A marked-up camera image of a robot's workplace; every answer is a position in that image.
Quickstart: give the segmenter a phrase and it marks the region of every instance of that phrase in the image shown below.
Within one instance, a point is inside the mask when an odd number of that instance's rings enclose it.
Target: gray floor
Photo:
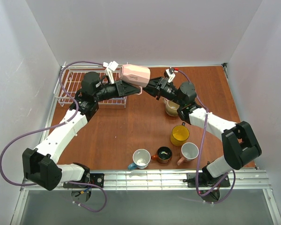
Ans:
[[[221,191],[223,197],[227,190]],[[72,204],[71,191],[30,191],[22,225],[271,225],[263,191],[233,190],[222,203],[211,206],[189,191],[108,191],[106,208],[92,213]],[[88,206],[98,209],[103,194],[93,191]]]

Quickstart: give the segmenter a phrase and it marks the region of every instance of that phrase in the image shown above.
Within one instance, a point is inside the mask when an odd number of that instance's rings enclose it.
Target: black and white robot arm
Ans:
[[[81,89],[75,99],[79,104],[78,113],[67,124],[55,128],[52,133],[34,149],[26,149],[22,155],[24,177],[47,190],[53,190],[59,183],[66,181],[89,182],[89,168],[79,163],[57,165],[65,147],[77,135],[98,110],[98,103],[103,100],[129,96],[141,92],[125,81],[114,81],[112,74],[107,73],[109,83],[103,85],[96,72],[86,73]],[[173,82],[173,71],[166,70],[165,77],[152,78],[142,89],[149,95],[164,97],[177,103],[181,120],[203,128],[206,111],[196,104],[197,96],[194,85],[184,82],[177,89]],[[67,121],[76,110],[73,103],[61,121]],[[207,131],[223,143],[223,156],[202,168],[203,180],[221,177],[232,169],[240,169],[261,155],[254,132],[247,122],[235,123],[221,119],[213,114],[208,115]]]

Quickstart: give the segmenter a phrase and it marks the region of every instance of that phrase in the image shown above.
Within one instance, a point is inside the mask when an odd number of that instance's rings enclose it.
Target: mug with blue handle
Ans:
[[[133,163],[128,166],[128,170],[145,169],[151,160],[151,155],[145,149],[138,149],[133,153],[132,159]]]

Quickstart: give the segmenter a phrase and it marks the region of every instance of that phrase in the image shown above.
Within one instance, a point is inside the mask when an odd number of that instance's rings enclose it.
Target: brown tabletop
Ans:
[[[166,68],[150,68],[151,78],[163,76]],[[180,67],[195,85],[201,101],[209,110],[223,119],[240,122],[225,74],[221,66]],[[174,84],[178,88],[186,79],[176,74]],[[64,117],[69,105],[61,107],[58,103],[52,124]],[[169,147],[173,158],[168,164],[151,160],[147,169],[195,169],[197,160],[177,166],[181,147],[170,142],[170,134],[182,121],[165,112],[165,105],[147,93],[127,98],[126,109],[99,109],[90,122],[82,128],[64,150],[59,164],[78,162],[91,170],[126,170],[132,163],[132,155],[137,149],[147,149],[154,155],[158,148]],[[188,142],[200,147],[203,130],[186,125],[190,131]],[[207,133],[200,167],[223,155],[222,143]],[[247,167],[255,167],[251,162]]]

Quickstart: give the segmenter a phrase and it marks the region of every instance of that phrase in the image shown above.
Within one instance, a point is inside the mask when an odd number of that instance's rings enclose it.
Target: pink mug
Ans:
[[[137,86],[146,87],[150,80],[150,70],[136,65],[122,65],[118,76],[121,80]]]
[[[190,162],[194,160],[198,155],[199,149],[194,143],[184,143],[181,147],[181,158],[178,160],[177,165],[180,165],[183,162]]]

